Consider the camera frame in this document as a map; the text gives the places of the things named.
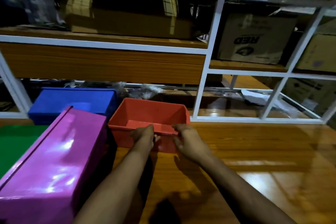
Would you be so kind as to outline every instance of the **pink plastic bin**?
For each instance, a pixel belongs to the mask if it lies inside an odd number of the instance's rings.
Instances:
[[[153,124],[154,132],[161,136],[153,150],[175,153],[173,137],[178,133],[171,125],[177,123],[190,124],[190,114],[184,105],[125,98],[108,127],[119,147],[131,148],[134,144],[129,136],[131,130]]]
[[[0,223],[72,223],[106,136],[105,116],[67,107],[0,180]]]

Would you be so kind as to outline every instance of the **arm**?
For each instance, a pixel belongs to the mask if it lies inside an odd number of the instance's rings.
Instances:
[[[153,125],[131,132],[136,143],[122,162],[96,188],[74,220],[74,224],[123,223],[144,170],[153,141]]]
[[[176,147],[186,158],[200,165],[212,178],[241,223],[295,223],[280,208],[212,154],[195,129],[185,124],[177,124],[174,128],[183,138],[182,141],[174,138]]]

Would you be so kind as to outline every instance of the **plastic bin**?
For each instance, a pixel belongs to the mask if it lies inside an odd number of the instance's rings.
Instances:
[[[118,107],[116,91],[44,87],[28,115],[35,125],[50,125],[68,106],[104,115],[109,119]]]
[[[47,125],[0,128],[0,179],[47,128]]]
[[[0,180],[0,220],[72,223],[106,132],[105,116],[66,108]]]
[[[153,150],[175,153],[173,137],[178,133],[171,125],[177,123],[190,124],[190,114],[184,105],[125,98],[108,126],[119,147],[131,148],[134,142],[130,131],[153,124],[154,132],[161,136]]]

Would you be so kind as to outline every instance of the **open red container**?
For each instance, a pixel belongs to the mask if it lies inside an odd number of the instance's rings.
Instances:
[[[155,134],[161,136],[153,150],[175,153],[173,137],[178,133],[171,125],[177,123],[190,124],[190,114],[184,105],[125,98],[108,127],[118,147],[131,148],[134,144],[129,136],[131,130],[153,124]]]

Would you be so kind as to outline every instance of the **wood grain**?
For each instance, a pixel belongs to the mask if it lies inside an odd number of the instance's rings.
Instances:
[[[18,36],[98,41],[98,42],[123,43],[123,44],[148,44],[148,45],[202,48],[202,49],[208,48],[208,44],[199,41],[197,39],[195,39],[194,41],[187,41],[179,39],[152,38],[152,37],[73,33],[69,31],[30,29],[25,27],[0,28],[0,35],[18,35]]]
[[[334,130],[325,125],[192,125],[217,156],[297,223],[336,222]],[[127,152],[118,148],[115,166]],[[193,163],[168,153],[152,152],[151,160],[156,165],[141,224],[239,223]]]
[[[205,55],[0,43],[15,77],[199,84]]]
[[[229,69],[245,71],[263,71],[263,72],[287,72],[283,65],[258,64],[228,60],[211,60],[210,69]]]

